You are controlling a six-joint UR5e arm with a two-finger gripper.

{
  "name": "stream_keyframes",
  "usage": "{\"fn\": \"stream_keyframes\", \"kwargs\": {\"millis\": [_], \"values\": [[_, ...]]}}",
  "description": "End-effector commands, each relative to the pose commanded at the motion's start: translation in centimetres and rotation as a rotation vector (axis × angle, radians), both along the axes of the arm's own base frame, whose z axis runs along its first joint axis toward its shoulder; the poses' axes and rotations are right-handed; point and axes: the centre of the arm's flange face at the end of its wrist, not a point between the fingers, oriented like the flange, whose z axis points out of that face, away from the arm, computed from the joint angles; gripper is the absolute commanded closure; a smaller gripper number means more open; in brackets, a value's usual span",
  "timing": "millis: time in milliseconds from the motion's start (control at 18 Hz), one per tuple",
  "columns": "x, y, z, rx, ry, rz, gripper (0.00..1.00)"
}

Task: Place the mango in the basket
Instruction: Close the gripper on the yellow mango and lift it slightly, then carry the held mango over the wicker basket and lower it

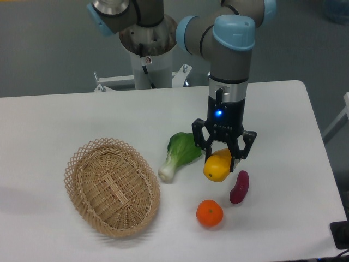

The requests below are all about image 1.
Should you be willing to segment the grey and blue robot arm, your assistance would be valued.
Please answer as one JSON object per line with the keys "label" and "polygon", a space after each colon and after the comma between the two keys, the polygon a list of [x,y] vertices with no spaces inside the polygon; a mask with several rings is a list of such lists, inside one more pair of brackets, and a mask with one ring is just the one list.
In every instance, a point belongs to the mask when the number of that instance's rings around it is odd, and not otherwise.
{"label": "grey and blue robot arm", "polygon": [[208,61],[208,113],[192,124],[195,143],[207,157],[214,141],[225,143],[231,169],[248,156],[257,135],[243,128],[255,30],[275,16],[275,1],[221,1],[211,16],[180,22],[164,13],[163,1],[91,1],[87,10],[103,35],[119,35],[137,89],[173,86],[176,46]]}

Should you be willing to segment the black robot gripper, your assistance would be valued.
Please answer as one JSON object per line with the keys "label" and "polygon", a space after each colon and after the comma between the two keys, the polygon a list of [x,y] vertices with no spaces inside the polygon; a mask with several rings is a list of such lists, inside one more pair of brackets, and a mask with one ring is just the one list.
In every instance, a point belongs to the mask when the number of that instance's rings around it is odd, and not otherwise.
{"label": "black robot gripper", "polygon": [[[212,155],[213,141],[225,142],[231,154],[230,172],[246,159],[257,137],[255,131],[243,130],[243,115],[248,82],[223,83],[209,81],[207,120],[200,118],[192,123],[196,147],[205,152],[205,162]],[[209,137],[204,138],[203,128]],[[244,148],[240,149],[238,139],[242,137]]]}

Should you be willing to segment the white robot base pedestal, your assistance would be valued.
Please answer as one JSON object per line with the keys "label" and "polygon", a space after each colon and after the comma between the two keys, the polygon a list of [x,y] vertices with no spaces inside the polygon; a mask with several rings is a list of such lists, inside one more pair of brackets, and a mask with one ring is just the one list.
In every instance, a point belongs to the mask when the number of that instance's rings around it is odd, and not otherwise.
{"label": "white robot base pedestal", "polygon": [[131,84],[136,90],[187,87],[187,77],[192,66],[184,64],[178,71],[173,70],[176,28],[176,21],[165,14],[162,22],[154,27],[135,24],[120,31],[119,39],[130,56],[133,74],[100,78],[94,72],[97,84],[95,91],[111,91],[113,87],[121,90]]}

